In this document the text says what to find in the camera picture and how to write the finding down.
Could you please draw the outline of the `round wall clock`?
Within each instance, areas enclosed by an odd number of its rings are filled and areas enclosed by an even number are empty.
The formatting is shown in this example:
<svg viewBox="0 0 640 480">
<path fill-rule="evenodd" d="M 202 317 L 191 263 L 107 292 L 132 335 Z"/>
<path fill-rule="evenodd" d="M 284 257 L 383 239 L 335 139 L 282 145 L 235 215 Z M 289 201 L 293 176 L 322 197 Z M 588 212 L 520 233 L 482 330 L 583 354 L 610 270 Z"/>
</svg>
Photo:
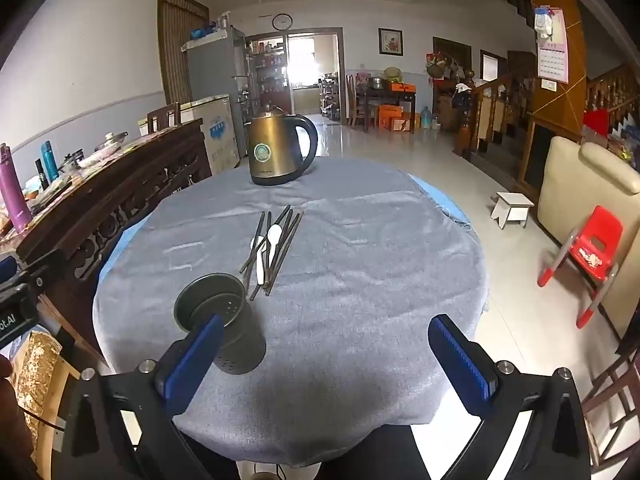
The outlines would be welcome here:
<svg viewBox="0 0 640 480">
<path fill-rule="evenodd" d="M 277 32 L 286 32 L 293 26 L 293 18 L 288 13 L 278 13 L 272 18 L 271 25 Z"/>
</svg>

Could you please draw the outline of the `teal thermos bottle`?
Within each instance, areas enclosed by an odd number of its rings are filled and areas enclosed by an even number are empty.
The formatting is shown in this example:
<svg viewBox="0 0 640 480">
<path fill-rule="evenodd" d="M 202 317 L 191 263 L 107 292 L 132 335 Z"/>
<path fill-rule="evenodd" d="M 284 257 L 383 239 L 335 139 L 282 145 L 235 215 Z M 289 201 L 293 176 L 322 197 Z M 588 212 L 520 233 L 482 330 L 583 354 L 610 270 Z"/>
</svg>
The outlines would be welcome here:
<svg viewBox="0 0 640 480">
<path fill-rule="evenodd" d="M 41 158 L 48 180 L 54 182 L 58 178 L 58 164 L 56 163 L 50 141 L 46 141 L 41 145 Z"/>
</svg>

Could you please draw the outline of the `dark wooden side table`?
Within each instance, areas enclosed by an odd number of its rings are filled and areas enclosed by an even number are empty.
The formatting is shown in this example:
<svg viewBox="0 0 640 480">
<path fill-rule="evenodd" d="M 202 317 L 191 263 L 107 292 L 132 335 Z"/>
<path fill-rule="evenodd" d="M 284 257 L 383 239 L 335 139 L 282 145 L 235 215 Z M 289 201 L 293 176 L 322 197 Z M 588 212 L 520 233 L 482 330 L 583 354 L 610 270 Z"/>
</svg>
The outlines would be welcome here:
<svg viewBox="0 0 640 480">
<path fill-rule="evenodd" d="M 356 109 L 362 113 L 362 128 L 368 132 L 378 128 L 375 121 L 376 108 L 380 104 L 399 105 L 404 108 L 404 117 L 396 119 L 390 131 L 408 131 L 414 133 L 416 119 L 416 86 L 404 82 L 391 82 L 385 88 L 372 88 L 365 84 L 356 89 Z"/>
</svg>

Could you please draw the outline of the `dark chopstick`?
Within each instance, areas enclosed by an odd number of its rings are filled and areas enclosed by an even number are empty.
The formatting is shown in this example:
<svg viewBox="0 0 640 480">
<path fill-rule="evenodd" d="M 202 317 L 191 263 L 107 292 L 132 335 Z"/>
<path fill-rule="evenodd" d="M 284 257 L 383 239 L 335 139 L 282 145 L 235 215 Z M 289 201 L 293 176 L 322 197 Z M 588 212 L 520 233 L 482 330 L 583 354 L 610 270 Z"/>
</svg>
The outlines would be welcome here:
<svg viewBox="0 0 640 480">
<path fill-rule="evenodd" d="M 278 249 L 276 252 L 276 258 L 274 259 L 273 268 L 270 272 L 270 278 L 268 278 L 267 284 L 265 286 L 265 294 L 267 296 L 271 294 L 274 283 L 277 281 L 277 277 L 283 266 L 284 259 L 288 254 L 288 250 L 292 245 L 293 238 L 299 227 L 299 223 L 303 219 L 303 216 L 304 216 L 303 211 L 295 215 L 294 219 L 291 222 L 291 225 L 288 227 L 288 230 L 285 232 L 285 237 L 284 237 L 284 242 L 282 244 L 282 247 Z"/>
<path fill-rule="evenodd" d="M 276 218 L 273 218 L 270 211 L 260 217 L 245 268 L 247 273 L 255 269 L 256 284 L 248 295 L 250 300 L 254 300 L 261 290 L 265 294 L 270 291 L 276 275 L 277 258 L 292 217 L 291 205 L 285 206 Z"/>
<path fill-rule="evenodd" d="M 273 280 L 276 277 L 277 264 L 279 263 L 281 256 L 284 253 L 284 245 L 292 234 L 294 220 L 294 210 L 290 209 L 284 215 L 283 219 L 277 222 L 277 225 L 280 226 L 279 238 L 275 238 L 273 235 L 268 238 L 269 254 L 265 270 L 265 283 L 262 285 L 263 289 L 268 289 L 272 286 Z"/>
<path fill-rule="evenodd" d="M 262 226 L 264 225 L 265 218 L 266 218 L 266 213 L 265 211 L 263 211 L 260 214 L 258 225 L 256 226 L 254 236 L 252 238 L 252 241 L 250 242 L 250 254 L 248 255 L 247 262 L 245 263 L 244 270 L 242 272 L 243 285 L 245 287 L 246 292 L 248 292 L 248 290 L 250 289 L 250 274 L 252 273 L 254 252 L 258 245 L 258 237 L 262 235 Z"/>
<path fill-rule="evenodd" d="M 277 216 L 277 219 L 273 220 L 273 222 L 271 222 L 270 225 L 266 227 L 266 232 L 268 233 L 273 226 L 280 226 L 281 222 L 283 221 L 285 216 L 288 214 L 288 212 L 291 210 L 291 208 L 292 208 L 291 205 L 286 206 L 282 210 L 282 212 Z M 264 246 L 266 243 L 268 243 L 267 233 L 262 238 L 259 238 L 258 235 L 255 236 L 255 239 L 252 241 L 252 244 L 250 245 L 250 255 L 242 264 L 240 269 L 241 272 L 244 272 L 248 268 L 248 266 L 257 258 L 259 249 L 262 248 L 262 246 Z"/>
<path fill-rule="evenodd" d="M 264 281 L 262 282 L 263 285 L 267 284 L 268 278 L 269 278 L 269 253 L 270 253 L 270 247 L 271 247 L 271 243 L 269 240 L 269 231 L 272 225 L 272 213 L 271 211 L 267 212 L 267 226 L 266 226 L 266 232 L 265 232 L 265 244 L 264 244 L 264 249 L 262 250 L 262 268 L 264 269 Z"/>
</svg>

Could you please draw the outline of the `purple thermos bottle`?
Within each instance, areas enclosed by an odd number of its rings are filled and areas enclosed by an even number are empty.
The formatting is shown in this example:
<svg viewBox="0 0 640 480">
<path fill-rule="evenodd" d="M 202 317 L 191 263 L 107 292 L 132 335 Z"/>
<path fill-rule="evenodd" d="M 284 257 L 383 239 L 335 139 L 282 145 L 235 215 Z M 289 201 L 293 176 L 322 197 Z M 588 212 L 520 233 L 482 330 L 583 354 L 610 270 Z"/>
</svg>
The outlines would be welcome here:
<svg viewBox="0 0 640 480">
<path fill-rule="evenodd" d="M 0 180 L 1 194 L 9 218 L 14 230 L 21 233 L 32 221 L 32 213 L 26 204 L 20 181 L 17 179 L 11 150 L 5 143 L 1 144 Z"/>
</svg>

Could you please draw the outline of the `framed flower picture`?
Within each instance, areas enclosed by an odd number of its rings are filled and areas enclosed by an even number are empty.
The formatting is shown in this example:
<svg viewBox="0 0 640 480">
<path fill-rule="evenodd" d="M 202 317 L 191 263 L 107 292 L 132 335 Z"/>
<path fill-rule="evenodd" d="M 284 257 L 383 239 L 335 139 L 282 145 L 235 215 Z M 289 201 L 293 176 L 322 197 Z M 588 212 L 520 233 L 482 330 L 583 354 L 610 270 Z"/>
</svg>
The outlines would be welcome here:
<svg viewBox="0 0 640 480">
<path fill-rule="evenodd" d="M 404 55 L 402 31 L 398 29 L 380 28 L 378 30 L 378 53 L 380 55 Z"/>
</svg>

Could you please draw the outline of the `gold glitter bag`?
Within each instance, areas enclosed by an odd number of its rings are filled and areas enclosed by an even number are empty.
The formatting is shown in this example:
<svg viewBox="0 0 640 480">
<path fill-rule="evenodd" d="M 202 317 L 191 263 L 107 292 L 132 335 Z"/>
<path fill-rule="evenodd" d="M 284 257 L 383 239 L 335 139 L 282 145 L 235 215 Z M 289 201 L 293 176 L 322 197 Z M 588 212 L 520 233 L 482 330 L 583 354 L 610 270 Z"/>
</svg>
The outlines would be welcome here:
<svg viewBox="0 0 640 480">
<path fill-rule="evenodd" d="M 32 434 L 32 446 L 37 447 L 44 400 L 46 400 L 61 344 L 48 332 L 30 330 L 9 345 L 9 360 L 13 367 L 9 382 L 16 400 L 26 408 L 26 425 Z"/>
</svg>

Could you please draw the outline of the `cream leather sofa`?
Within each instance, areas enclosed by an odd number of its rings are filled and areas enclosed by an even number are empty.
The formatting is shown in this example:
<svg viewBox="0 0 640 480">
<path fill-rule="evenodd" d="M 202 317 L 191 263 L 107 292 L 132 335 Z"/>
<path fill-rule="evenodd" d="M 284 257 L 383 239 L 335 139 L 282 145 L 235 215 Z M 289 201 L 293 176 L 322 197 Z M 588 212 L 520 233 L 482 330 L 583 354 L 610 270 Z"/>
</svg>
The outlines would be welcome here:
<svg viewBox="0 0 640 480">
<path fill-rule="evenodd" d="M 603 299 L 608 322 L 623 336 L 639 301 L 639 174 L 598 144 L 577 144 L 556 136 L 544 164 L 538 222 L 562 242 L 597 206 L 614 214 L 623 226 L 615 254 L 620 268 Z"/>
</svg>

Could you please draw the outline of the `white chest freezer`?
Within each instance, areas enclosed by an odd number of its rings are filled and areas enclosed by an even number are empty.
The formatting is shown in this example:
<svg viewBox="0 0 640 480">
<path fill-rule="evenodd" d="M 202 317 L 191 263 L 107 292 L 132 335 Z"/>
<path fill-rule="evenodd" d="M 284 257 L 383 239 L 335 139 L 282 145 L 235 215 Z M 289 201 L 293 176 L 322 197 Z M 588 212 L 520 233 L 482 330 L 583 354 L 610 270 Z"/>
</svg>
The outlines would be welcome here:
<svg viewBox="0 0 640 480">
<path fill-rule="evenodd" d="M 208 163 L 205 177 L 222 174 L 239 165 L 241 156 L 228 94 L 206 96 L 204 99 L 182 104 L 171 103 L 165 114 L 157 112 L 152 122 L 149 122 L 149 117 L 139 120 L 140 134 L 147 136 L 150 132 L 160 131 L 162 119 L 169 127 L 194 120 L 202 122 L 201 133 Z"/>
</svg>

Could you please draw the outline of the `grey round tablecloth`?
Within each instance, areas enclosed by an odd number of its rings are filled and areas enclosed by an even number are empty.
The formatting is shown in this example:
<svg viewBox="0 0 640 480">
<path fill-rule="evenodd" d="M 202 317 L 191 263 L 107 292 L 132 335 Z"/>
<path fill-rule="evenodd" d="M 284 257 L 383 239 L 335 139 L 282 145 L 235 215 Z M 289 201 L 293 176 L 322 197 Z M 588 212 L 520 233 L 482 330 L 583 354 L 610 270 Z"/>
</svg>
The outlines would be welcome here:
<svg viewBox="0 0 640 480">
<path fill-rule="evenodd" d="M 445 313 L 473 333 L 488 299 L 476 233 L 404 172 L 319 157 L 264 188 L 243 169 L 163 200 L 96 290 L 92 322 L 115 372 L 156 359 L 181 332 L 187 284 L 239 270 L 259 215 L 302 213 L 276 284 L 252 308 L 267 349 L 251 372 L 211 370 L 177 426 L 232 458 L 306 466 L 384 425 L 434 417 L 446 378 L 427 326 Z"/>
</svg>

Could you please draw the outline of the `gold electric kettle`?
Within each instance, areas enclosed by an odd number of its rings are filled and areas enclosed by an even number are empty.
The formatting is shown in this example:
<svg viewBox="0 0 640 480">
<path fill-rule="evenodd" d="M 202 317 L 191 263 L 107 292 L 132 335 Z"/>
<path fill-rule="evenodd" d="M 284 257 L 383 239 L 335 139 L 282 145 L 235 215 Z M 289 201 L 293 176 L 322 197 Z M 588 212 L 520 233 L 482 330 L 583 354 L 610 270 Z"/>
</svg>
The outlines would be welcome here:
<svg viewBox="0 0 640 480">
<path fill-rule="evenodd" d="M 271 110 L 263 110 L 245 127 L 250 177 L 257 185 L 280 185 L 296 180 L 316 158 L 318 131 L 304 115 L 286 114 L 275 106 Z M 306 156 L 300 149 L 298 128 L 308 136 Z"/>
</svg>

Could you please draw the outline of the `dark perforated utensil holder cup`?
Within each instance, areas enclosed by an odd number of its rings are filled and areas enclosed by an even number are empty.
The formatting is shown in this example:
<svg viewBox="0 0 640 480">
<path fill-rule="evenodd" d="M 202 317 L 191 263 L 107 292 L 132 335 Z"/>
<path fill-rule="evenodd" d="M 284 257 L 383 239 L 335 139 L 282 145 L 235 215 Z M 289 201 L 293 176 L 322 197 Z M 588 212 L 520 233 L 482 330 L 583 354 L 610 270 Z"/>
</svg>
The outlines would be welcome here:
<svg viewBox="0 0 640 480">
<path fill-rule="evenodd" d="M 206 274 L 180 292 L 174 318 L 184 332 L 212 316 L 224 326 L 214 363 L 229 375 L 244 375 L 262 362 L 267 344 L 258 317 L 246 299 L 246 289 L 227 273 Z"/>
</svg>

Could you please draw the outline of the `orange cardboard box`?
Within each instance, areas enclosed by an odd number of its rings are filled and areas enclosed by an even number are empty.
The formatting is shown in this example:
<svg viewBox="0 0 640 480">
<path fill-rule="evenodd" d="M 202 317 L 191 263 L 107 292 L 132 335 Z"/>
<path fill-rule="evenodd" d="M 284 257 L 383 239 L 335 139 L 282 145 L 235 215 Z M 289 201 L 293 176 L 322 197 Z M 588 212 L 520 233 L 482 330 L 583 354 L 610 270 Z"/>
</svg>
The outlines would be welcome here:
<svg viewBox="0 0 640 480">
<path fill-rule="evenodd" d="M 404 117 L 404 108 L 399 105 L 380 104 L 376 108 L 375 121 L 379 129 L 392 130 L 396 119 Z"/>
</svg>

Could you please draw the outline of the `white plastic spoon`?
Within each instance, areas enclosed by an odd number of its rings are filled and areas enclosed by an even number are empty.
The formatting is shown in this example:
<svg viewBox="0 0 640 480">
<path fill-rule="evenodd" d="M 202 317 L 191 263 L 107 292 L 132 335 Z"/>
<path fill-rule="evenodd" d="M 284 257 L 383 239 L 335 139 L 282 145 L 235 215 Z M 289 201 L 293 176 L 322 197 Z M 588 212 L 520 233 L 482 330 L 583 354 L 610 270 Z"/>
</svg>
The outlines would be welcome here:
<svg viewBox="0 0 640 480">
<path fill-rule="evenodd" d="M 283 232 L 282 226 L 280 226 L 279 223 L 273 223 L 269 231 L 269 240 L 271 243 L 270 253 L 269 253 L 269 270 L 272 267 L 274 256 L 276 255 L 276 251 L 280 243 L 282 232 Z"/>
<path fill-rule="evenodd" d="M 259 286 L 262 286 L 265 283 L 265 267 L 264 267 L 264 253 L 266 250 L 266 245 L 264 243 L 264 237 L 262 235 L 258 235 L 256 240 L 256 258 L 255 258 L 255 274 L 256 274 L 256 283 Z"/>
</svg>

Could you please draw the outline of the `carved dark wooden sideboard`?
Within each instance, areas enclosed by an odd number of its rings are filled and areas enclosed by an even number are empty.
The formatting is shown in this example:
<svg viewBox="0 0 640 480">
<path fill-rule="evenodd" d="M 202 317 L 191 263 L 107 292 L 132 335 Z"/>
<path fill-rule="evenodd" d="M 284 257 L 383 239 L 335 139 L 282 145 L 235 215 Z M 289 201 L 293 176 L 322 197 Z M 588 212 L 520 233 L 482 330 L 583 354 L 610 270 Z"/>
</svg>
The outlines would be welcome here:
<svg viewBox="0 0 640 480">
<path fill-rule="evenodd" d="M 92 325 L 100 271 L 122 233 L 170 194 L 212 175 L 201 119 L 134 141 L 72 185 L 28 228 L 1 241 L 1 252 L 28 266 L 62 252 L 62 274 L 44 290 L 44 310 L 84 350 L 102 359 Z"/>
</svg>

